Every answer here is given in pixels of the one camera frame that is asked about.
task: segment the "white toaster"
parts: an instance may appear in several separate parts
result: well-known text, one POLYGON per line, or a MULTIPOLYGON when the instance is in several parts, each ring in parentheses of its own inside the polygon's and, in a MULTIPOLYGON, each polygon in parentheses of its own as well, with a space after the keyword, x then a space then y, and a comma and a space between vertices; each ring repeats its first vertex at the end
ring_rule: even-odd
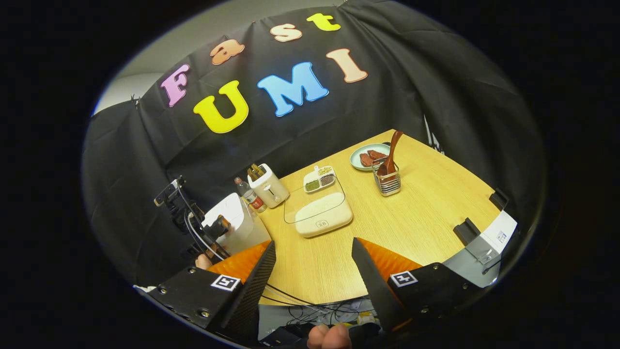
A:
POLYGON ((265 174, 255 181, 248 175, 247 182, 250 184, 250 188, 254 189, 256 195, 263 200, 265 205, 273 209, 277 205, 283 203, 284 200, 288 199, 289 193, 267 164, 261 164, 259 167, 265 174))

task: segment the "hand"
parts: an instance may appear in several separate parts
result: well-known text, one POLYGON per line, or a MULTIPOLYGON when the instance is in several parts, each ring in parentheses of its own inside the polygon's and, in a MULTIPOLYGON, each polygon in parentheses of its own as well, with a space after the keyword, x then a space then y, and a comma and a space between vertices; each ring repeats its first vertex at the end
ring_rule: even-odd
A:
POLYGON ((336 325, 329 329, 321 324, 314 326, 308 334, 309 349, 351 349, 351 339, 344 325, 336 325))
POLYGON ((196 268, 207 270, 211 268, 211 265, 211 261, 205 256, 204 253, 196 258, 196 268))

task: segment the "meat slice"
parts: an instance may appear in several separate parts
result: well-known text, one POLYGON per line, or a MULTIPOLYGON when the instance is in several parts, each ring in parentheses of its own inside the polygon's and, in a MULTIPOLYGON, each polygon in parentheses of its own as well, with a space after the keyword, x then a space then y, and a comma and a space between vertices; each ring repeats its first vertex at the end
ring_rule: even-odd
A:
POLYGON ((360 162, 365 167, 370 167, 373 165, 373 159, 365 153, 360 154, 360 162))
POLYGON ((368 150, 368 155, 373 160, 377 160, 377 159, 384 158, 387 156, 384 153, 376 152, 374 150, 368 150))

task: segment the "bottle label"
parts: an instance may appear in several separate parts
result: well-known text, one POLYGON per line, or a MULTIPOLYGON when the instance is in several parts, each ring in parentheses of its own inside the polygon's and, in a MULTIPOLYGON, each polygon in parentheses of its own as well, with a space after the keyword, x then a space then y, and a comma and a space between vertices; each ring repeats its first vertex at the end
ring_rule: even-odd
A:
POLYGON ((263 206, 263 200, 256 195, 254 201, 250 202, 250 205, 252 205, 255 209, 260 209, 260 207, 263 206))

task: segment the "black curtain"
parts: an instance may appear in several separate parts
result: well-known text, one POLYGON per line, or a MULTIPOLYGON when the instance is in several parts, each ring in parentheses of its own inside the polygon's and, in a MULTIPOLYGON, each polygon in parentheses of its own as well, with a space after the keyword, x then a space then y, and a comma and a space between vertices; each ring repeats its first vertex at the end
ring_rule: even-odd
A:
MULTIPOLYGON (((233 177, 251 163, 266 162, 282 177, 391 128, 427 143, 424 116, 446 156, 509 196, 507 211, 527 232, 546 183, 543 145, 532 115, 507 77, 478 49, 395 1, 349 1, 257 20, 185 57, 137 105, 126 102, 99 112, 82 156, 87 215, 122 275, 131 283, 155 285, 188 263, 179 252, 191 239, 153 204, 178 175, 186 178, 189 196, 209 209, 235 191, 233 177), (317 12, 333 16, 340 30, 323 31, 306 21, 317 12), (276 41, 269 30, 285 23, 303 36, 276 41), (245 45, 244 51, 211 64, 209 52, 227 39, 245 45), (340 68, 325 57, 339 48, 350 50, 367 78, 343 80, 340 68), (312 63, 329 94, 276 117, 273 102, 256 84, 268 75, 291 81, 292 67, 304 61, 312 63), (183 64, 190 65, 182 87, 186 95, 168 107, 159 86, 183 64), (219 112, 231 116, 233 105, 218 90, 232 80, 239 81, 249 115, 233 131, 216 134, 193 107, 215 96, 219 112)), ((507 253, 530 237, 516 234, 507 253)))

